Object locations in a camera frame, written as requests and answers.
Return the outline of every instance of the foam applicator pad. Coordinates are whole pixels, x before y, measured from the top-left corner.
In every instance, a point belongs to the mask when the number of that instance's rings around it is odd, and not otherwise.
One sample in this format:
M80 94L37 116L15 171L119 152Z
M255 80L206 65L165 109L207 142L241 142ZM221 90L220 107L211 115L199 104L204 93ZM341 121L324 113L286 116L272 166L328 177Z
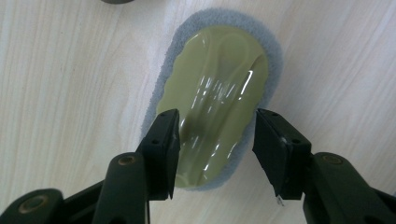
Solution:
M177 187L213 189L230 178L281 70L280 46L248 15L210 8L180 25L142 126L145 134L157 114L179 110Z

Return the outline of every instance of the wood grain surface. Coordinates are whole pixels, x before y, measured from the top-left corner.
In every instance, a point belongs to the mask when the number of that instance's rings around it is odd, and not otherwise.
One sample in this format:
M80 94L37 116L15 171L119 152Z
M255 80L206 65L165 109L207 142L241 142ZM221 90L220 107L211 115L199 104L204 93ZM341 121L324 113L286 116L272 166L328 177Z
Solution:
M313 144L396 191L396 1L0 1L0 212L33 189L68 197L135 151L176 28L226 7L262 21L284 52L268 106ZM249 150L232 178L151 203L152 223L305 223L278 205Z

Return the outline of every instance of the shiny green coating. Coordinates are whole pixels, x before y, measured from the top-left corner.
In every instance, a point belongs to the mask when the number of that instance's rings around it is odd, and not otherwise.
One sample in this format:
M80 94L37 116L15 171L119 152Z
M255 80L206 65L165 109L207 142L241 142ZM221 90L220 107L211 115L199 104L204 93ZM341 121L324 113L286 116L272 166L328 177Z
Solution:
M176 186L195 188L219 175L262 98L268 62L262 46L243 30L210 26L177 56L157 115L180 114Z

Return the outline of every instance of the blue sponge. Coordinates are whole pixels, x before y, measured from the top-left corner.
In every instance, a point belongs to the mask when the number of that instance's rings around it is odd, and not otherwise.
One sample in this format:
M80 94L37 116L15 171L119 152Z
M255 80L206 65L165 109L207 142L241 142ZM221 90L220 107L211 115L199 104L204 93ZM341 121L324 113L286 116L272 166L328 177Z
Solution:
M203 28L212 25L230 25L242 29L254 36L265 49L269 65L269 77L266 80L264 95L259 102L258 107L265 108L268 105L275 92L283 65L282 51L279 44L276 42L275 37L260 21L257 21L249 15L224 8L205 9L191 15L180 25L180 27L177 28L171 46L166 52L165 61L163 62L161 73L157 79L155 91L151 96L148 111L142 125L141 138L145 136L149 130L151 122L155 119L157 104L163 97L164 85L173 72L173 64L177 55L180 54L185 43L192 37L192 35ZM213 181L195 189L213 189L221 186L226 180L228 180L238 163L241 161L248 147L249 139L253 134L254 120L252 120L244 130L241 141L233 150L233 154L230 156L230 160L221 171L221 174Z

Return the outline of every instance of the black mechanical arm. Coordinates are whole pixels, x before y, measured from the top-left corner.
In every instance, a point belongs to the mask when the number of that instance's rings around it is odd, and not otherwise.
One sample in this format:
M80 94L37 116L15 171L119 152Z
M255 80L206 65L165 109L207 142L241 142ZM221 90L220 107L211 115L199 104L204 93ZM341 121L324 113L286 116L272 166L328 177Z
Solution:
M396 223L396 199L372 189L345 158L311 143L277 113L259 109L253 151L276 196L301 200L308 224Z
M396 223L396 199L372 189L353 166L310 142L277 113L258 109L253 151L277 197L301 200L308 224ZM106 178L63 199L57 189L30 192L0 224L149 223L149 201L172 198L179 152L178 112L161 113L136 152L115 157Z

